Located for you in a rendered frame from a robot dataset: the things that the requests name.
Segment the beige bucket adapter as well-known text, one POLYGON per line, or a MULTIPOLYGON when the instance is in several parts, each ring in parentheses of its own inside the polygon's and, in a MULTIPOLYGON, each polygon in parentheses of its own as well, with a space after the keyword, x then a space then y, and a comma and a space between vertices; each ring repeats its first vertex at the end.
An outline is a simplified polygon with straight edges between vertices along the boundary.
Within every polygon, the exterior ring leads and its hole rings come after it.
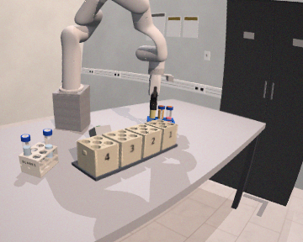
POLYGON ((127 166, 141 159, 142 136, 119 129, 102 134, 103 137, 119 143, 119 166, 127 166))
POLYGON ((162 129, 146 124, 137 124, 125 130, 142 136, 141 158, 153 155, 160 151, 162 129))
POLYGON ((119 169, 119 144, 101 135, 77 140, 77 163, 96 177, 119 169))
POLYGON ((160 150, 165 150, 166 148, 176 144, 178 125, 164 121, 161 119, 153 120, 146 125, 152 126, 157 129, 162 129, 161 147, 160 150))

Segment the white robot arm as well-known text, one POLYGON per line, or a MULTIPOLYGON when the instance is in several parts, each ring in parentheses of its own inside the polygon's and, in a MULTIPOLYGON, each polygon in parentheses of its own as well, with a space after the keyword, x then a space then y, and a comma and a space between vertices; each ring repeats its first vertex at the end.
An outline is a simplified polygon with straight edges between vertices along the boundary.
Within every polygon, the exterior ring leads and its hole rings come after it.
MULTIPOLYGON (((78 25, 68 26, 61 32, 61 92, 79 92, 83 89, 83 84, 81 84, 81 47, 79 43, 88 40, 102 21, 103 13, 99 9, 106 1, 107 0, 85 0, 74 18, 75 23, 78 25)), ((154 41, 156 46, 144 45, 136 50, 136 57, 139 60, 149 61, 148 73, 167 76, 168 79, 166 78, 166 80, 173 82, 172 75, 164 74, 165 60, 167 59, 167 45, 161 32, 153 25, 150 3, 147 0, 112 1, 129 10, 134 28, 148 35, 154 41), (147 10, 147 8, 149 9, 147 10)))

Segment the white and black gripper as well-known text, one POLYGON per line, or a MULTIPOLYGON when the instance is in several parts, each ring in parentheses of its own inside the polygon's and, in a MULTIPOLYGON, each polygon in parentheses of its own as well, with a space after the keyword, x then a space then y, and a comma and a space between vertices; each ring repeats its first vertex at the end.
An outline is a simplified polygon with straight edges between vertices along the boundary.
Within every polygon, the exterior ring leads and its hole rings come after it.
POLYGON ((159 96, 159 92, 160 92, 161 75, 150 74, 150 73, 148 74, 150 75, 149 90, 148 90, 148 94, 151 94, 150 110, 157 110, 157 96, 159 96))

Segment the beige tube rack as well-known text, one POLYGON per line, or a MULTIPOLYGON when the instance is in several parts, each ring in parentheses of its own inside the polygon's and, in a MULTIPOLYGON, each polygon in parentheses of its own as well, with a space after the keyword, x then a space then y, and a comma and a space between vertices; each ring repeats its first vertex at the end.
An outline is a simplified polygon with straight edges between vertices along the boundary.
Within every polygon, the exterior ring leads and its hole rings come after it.
POLYGON ((47 150, 45 144, 39 142, 33 145, 31 149, 37 149, 37 151, 32 151, 32 155, 29 156, 25 156, 24 152, 19 155, 19 163, 21 172, 23 173, 41 178, 59 162, 57 146, 53 145, 51 150, 47 150), (37 145, 39 147, 36 147, 37 145), (52 151, 53 157, 46 157, 52 151), (34 157, 39 159, 35 159, 34 157))

